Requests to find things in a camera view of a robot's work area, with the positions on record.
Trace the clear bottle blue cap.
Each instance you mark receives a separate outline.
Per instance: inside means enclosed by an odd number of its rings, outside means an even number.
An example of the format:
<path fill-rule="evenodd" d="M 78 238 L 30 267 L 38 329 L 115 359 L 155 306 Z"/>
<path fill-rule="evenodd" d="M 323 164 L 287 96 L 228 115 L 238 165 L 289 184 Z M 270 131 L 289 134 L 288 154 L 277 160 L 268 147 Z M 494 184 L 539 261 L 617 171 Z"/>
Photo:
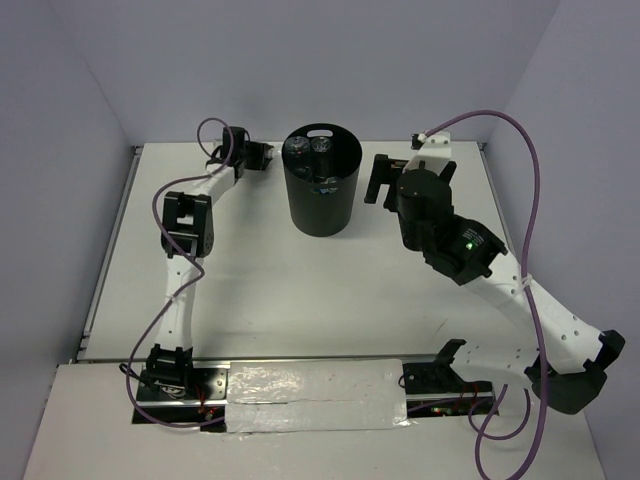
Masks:
<path fill-rule="evenodd" d="M 292 136 L 283 146 L 283 161 L 287 169 L 304 181 L 312 179 L 311 145 L 307 137 Z"/>

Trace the labelled bottle white cap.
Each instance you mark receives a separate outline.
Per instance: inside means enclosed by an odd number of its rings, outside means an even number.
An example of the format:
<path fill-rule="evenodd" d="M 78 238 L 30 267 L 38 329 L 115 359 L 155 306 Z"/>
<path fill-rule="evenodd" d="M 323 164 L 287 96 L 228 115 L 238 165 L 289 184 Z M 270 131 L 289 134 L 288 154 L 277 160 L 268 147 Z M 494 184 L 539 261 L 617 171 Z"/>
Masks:
<path fill-rule="evenodd" d="M 312 185 L 312 192 L 318 195 L 330 195 L 338 191 L 341 178 L 337 176 L 317 177 Z"/>

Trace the crushed clear plastic bottle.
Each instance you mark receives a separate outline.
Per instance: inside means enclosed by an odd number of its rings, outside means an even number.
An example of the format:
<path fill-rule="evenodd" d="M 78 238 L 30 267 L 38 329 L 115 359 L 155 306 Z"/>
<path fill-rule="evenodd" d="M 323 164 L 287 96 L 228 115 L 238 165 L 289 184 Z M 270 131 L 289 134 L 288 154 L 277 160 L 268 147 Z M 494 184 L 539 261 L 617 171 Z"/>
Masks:
<path fill-rule="evenodd" d="M 315 183 L 321 183 L 335 174 L 334 148 L 330 137 L 316 136 L 311 139 L 312 172 Z"/>

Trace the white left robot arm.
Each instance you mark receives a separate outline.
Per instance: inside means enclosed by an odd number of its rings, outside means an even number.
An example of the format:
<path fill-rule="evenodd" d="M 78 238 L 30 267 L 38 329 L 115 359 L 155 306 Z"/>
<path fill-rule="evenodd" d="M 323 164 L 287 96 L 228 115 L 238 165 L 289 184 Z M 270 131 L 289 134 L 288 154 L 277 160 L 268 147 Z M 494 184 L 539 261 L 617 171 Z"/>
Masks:
<path fill-rule="evenodd" d="M 193 371 L 192 315 L 196 283 L 214 245 L 213 207 L 247 170 L 264 171 L 273 146 L 254 142 L 238 126 L 225 127 L 222 142 L 208 153 L 205 171 L 174 180 L 154 195 L 152 213 L 166 256 L 166 305 L 141 374 L 149 388 L 181 399 L 197 390 Z"/>

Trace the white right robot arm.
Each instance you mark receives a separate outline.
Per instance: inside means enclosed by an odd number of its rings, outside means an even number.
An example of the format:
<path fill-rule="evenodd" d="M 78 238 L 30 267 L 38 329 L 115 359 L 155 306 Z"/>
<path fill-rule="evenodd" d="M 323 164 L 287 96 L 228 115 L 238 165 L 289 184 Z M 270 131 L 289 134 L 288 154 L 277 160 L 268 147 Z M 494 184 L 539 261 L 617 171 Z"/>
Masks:
<path fill-rule="evenodd" d="M 397 214 L 404 247 L 482 298 L 531 335 L 534 344 L 498 349 L 475 340 L 449 340 L 432 362 L 437 384 L 447 391 L 472 382 L 519 386 L 557 412 L 579 413 L 600 394 L 624 337 L 582 321 L 533 278 L 521 275 L 517 258 L 489 228 L 456 214 L 450 186 L 455 170 L 453 161 L 436 173 L 423 160 L 377 154 L 364 201 L 375 203 L 381 186 L 388 186 L 384 207 Z"/>

